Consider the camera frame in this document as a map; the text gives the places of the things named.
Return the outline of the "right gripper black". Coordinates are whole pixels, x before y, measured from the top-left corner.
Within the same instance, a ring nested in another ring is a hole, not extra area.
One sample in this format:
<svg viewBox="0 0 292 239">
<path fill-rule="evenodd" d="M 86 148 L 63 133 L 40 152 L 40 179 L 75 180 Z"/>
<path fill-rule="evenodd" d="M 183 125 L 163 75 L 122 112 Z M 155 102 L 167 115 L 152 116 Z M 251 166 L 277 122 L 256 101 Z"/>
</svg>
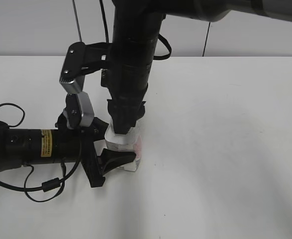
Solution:
<svg viewBox="0 0 292 239">
<path fill-rule="evenodd" d="M 112 87 L 107 87 L 111 98 L 107 99 L 107 110 L 111 116 L 114 132 L 116 134 L 128 134 L 137 120 L 145 115 L 144 96 L 148 90 L 133 89 L 124 92 Z"/>
</svg>

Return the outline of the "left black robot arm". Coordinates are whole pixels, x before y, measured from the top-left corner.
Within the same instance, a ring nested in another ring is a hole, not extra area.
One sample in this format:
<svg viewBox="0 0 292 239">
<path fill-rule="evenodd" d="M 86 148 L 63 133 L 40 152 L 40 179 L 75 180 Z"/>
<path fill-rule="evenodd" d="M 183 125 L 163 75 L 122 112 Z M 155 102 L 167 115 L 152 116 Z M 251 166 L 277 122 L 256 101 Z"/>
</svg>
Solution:
<svg viewBox="0 0 292 239">
<path fill-rule="evenodd" d="M 81 164 L 90 186 L 101 187 L 105 174 L 134 161 L 134 152 L 103 149 L 97 155 L 94 142 L 103 140 L 108 124 L 94 118 L 89 127 L 69 129 L 59 116 L 56 129 L 16 129 L 0 121 L 0 172 L 23 165 L 73 162 Z"/>
</svg>

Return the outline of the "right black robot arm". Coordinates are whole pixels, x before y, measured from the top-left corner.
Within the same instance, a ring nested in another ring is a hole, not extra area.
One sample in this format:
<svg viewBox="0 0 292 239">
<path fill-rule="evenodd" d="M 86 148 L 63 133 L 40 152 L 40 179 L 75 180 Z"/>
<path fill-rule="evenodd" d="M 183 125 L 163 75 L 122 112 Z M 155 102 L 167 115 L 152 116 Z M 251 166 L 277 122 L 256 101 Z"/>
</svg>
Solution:
<svg viewBox="0 0 292 239">
<path fill-rule="evenodd" d="M 115 0 L 113 38 L 102 85 L 108 88 L 108 112 L 117 134 L 127 134 L 145 114 L 144 96 L 167 15 L 216 22 L 231 11 L 292 22 L 292 0 Z"/>
</svg>

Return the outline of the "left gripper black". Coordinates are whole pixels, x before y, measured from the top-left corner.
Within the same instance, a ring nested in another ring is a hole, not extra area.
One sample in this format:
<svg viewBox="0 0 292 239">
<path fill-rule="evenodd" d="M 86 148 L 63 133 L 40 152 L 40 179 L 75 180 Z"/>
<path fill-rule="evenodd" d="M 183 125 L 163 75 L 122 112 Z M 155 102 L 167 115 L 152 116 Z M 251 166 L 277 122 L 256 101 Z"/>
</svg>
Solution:
<svg viewBox="0 0 292 239">
<path fill-rule="evenodd" d="M 136 154 L 127 151 L 112 151 L 104 148 L 97 156 L 95 142 L 104 139 L 108 123 L 95 117 L 89 127 L 67 128 L 67 118 L 60 114 L 57 127 L 55 155 L 66 162 L 79 160 L 92 188 L 101 187 L 103 175 L 113 169 L 134 161 Z"/>
</svg>

